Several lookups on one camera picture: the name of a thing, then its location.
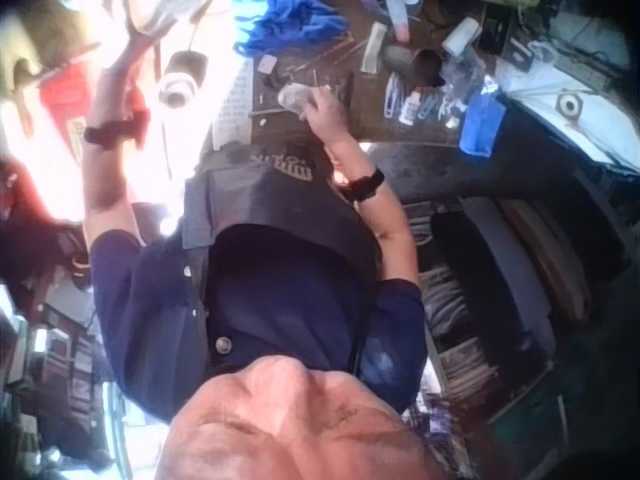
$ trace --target tabletop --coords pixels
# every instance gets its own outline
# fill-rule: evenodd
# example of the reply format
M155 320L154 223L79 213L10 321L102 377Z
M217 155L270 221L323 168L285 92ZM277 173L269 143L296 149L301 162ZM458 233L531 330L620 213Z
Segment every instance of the tabletop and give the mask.
M336 2L335 8L349 22L349 31L354 41L346 47L327 55L312 64L309 68L292 73L293 81L306 85L314 85L314 73L320 85L332 85L345 78L349 72L354 74L353 94L349 111L351 132L360 141L369 142L408 142L430 145L456 145L459 130L451 130L437 120L436 112L432 112L424 121L417 121L413 127L402 125L397 119L389 120L384 117L385 89L390 71L379 62L378 73L375 75L360 72L360 64L365 48L361 48L344 60L335 63L350 48L367 40L371 27L375 22L374 16L365 10L359 1ZM410 20L411 46L416 48L430 48L440 50L440 45L449 31L431 33L426 21ZM298 66L339 43L334 41L321 45L316 49L305 52L278 55L276 69L284 73L288 66ZM277 92L264 85L265 75L254 73L253 105L254 111L279 108ZM300 121L292 113L278 113L271 115L256 115L253 117L253 143L281 143L283 141L305 141L312 138L312 133L306 122Z

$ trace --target blue cloth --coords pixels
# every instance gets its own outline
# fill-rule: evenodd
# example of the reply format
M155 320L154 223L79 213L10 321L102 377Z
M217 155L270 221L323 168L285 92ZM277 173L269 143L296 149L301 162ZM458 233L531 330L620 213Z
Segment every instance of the blue cloth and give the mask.
M211 254L213 369L205 372L180 240L141 248L130 234L110 231L91 249L107 357L119 386L140 407L170 421L207 378L265 355L288 355L323 371L347 367L362 300L349 264L287 232L239 225L218 237ZM215 349L221 336L232 342L227 355ZM405 280L382 282L360 378L402 412L416 398L426 355L420 290Z
M233 0L239 29L236 51L253 57L326 42L347 31L347 21L318 0Z
M495 95L476 92L467 108L460 135L460 150L470 155L490 157L506 110L495 99Z

